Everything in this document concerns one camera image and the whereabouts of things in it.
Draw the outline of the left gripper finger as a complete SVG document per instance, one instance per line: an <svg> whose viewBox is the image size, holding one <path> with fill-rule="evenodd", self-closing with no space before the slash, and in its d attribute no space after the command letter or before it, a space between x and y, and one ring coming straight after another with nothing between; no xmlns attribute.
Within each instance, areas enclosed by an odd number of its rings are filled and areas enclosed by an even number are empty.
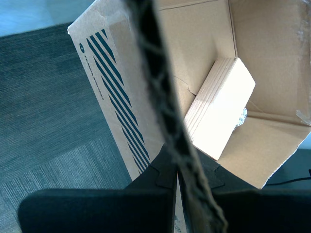
<svg viewBox="0 0 311 233"><path fill-rule="evenodd" d="M180 171L186 224L192 233L309 233L309 190L257 189L200 154L208 191Z"/></svg>
<svg viewBox="0 0 311 233"><path fill-rule="evenodd" d="M19 205L24 233L171 233L177 169L163 146L124 189L44 189Z"/></svg>

